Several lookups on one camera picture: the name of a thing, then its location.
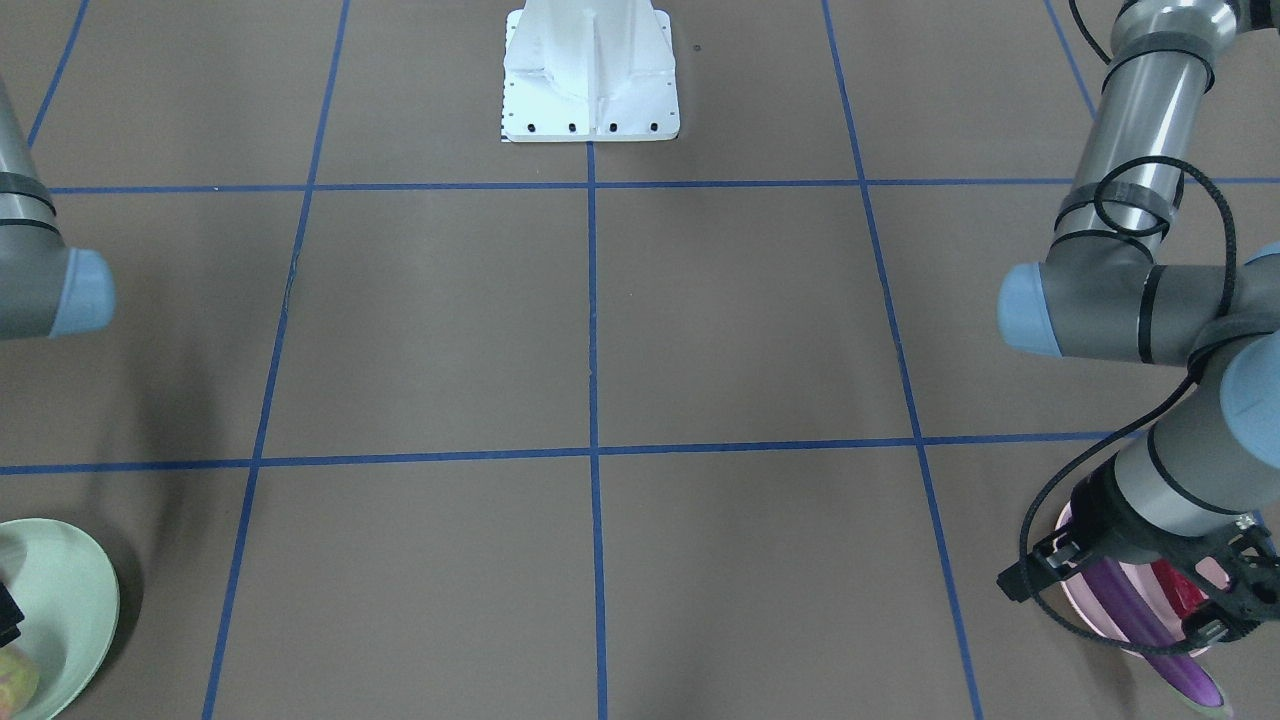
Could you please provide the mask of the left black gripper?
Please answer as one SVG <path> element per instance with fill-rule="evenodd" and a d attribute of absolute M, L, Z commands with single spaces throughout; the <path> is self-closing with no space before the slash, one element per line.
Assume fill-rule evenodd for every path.
<path fill-rule="evenodd" d="M 1142 502 L 1124 495 L 1114 465 L 1094 469 L 1076 484 L 1070 529 L 1088 557 L 1085 565 L 1102 557 L 1130 565 L 1164 559 L 1196 575 L 1196 566 L 1228 550 L 1243 532 L 1242 521 L 1251 520 L 1249 511 L 1228 512 L 1208 503 L 1157 468 L 1142 471 L 1139 496 L 1155 506 L 1155 520 L 1139 511 Z"/>

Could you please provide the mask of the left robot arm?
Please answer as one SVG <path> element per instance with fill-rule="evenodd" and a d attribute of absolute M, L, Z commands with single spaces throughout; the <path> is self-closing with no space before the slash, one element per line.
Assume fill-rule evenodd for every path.
<path fill-rule="evenodd" d="M 1005 342 L 1029 354 L 1181 366 L 1192 391 L 1071 496 L 1057 562 L 1171 559 L 1277 501 L 1277 246 L 1240 263 L 1165 265 L 1181 168 L 1215 67 L 1275 1 L 1128 1 L 1100 105 L 1042 263 L 998 295 Z"/>

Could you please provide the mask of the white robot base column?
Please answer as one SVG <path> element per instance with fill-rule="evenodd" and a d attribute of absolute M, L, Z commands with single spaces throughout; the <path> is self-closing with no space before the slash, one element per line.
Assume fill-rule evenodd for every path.
<path fill-rule="evenodd" d="M 504 23 L 500 138 L 634 143 L 678 137 L 672 20 L 650 1 L 526 1 Z"/>

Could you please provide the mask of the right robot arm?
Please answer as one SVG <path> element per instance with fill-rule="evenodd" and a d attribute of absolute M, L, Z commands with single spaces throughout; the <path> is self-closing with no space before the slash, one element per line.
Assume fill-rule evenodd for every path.
<path fill-rule="evenodd" d="M 116 291 L 105 258 L 67 245 L 6 91 L 1 92 L 1 337 L 101 331 Z"/>

